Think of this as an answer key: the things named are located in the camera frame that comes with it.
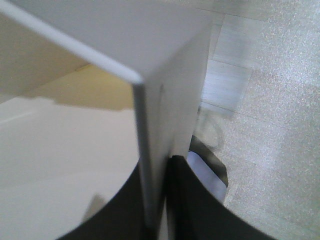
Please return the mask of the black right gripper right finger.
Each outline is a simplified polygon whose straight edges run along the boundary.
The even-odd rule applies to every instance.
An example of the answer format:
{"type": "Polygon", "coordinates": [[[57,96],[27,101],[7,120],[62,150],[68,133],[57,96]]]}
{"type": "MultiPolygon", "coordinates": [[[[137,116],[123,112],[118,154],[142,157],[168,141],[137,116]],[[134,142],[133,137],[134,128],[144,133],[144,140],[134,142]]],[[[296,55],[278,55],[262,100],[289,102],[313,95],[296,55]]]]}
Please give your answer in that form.
{"type": "Polygon", "coordinates": [[[166,208],[170,240],[271,240],[215,199],[183,156],[166,169],[166,208]]]}

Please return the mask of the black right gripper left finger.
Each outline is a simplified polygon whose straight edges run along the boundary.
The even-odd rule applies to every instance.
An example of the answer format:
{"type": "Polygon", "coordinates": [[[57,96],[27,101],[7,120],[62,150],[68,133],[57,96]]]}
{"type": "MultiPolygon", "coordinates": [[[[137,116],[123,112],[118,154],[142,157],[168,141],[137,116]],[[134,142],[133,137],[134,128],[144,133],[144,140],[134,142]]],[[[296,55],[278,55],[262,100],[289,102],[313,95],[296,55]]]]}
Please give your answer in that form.
{"type": "Polygon", "coordinates": [[[61,240],[146,240],[144,207],[137,164],[117,194],[93,217],[61,240]]]}

